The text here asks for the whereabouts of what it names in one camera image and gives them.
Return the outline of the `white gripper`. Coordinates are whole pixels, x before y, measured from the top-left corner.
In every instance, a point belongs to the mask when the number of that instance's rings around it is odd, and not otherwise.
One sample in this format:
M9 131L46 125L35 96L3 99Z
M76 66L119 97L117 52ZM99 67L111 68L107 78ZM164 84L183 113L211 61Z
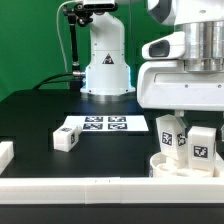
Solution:
M185 134L184 110L224 111L224 72L188 73L176 60L145 62L138 74L137 101L142 108L175 110ZM220 132L224 142L224 113Z

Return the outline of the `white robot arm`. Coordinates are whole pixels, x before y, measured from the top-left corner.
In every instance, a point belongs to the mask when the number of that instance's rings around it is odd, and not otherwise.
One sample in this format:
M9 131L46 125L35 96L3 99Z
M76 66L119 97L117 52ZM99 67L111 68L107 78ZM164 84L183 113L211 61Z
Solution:
M132 87L123 24L109 14L120 0L84 0L93 14L91 60L81 92L94 97L135 91L147 109L224 112L224 0L147 0L147 11L174 32L142 47Z

